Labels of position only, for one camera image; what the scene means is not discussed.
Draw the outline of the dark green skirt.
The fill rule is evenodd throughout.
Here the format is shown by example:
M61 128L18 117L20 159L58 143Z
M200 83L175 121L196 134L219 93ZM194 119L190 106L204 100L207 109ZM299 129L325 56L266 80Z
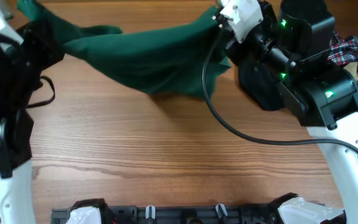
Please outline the dark green skirt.
M182 26L125 34L118 26L80 27L38 1L18 1L30 21L46 21L53 39L68 55L91 65L110 79L148 95L176 93L204 97L204 60L219 32L211 6Z

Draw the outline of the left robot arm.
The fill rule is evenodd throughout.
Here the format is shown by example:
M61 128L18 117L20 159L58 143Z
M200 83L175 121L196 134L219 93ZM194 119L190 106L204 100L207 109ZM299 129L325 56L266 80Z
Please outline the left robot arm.
M47 21L33 21L19 30L23 42L0 34L0 223L35 223L32 202L32 151L34 121L28 109L54 99L31 104L42 74L60 62L64 53L53 39Z

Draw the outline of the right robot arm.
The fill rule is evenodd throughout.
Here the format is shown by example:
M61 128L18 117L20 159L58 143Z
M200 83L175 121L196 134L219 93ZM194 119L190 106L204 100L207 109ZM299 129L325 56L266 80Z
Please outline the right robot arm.
M268 67L270 96L283 102L317 144L333 175L342 209L301 197L270 206L280 223L358 223L358 86L329 59L334 16L323 1L283 1L279 14L265 1L220 1L227 56L245 75L248 59Z

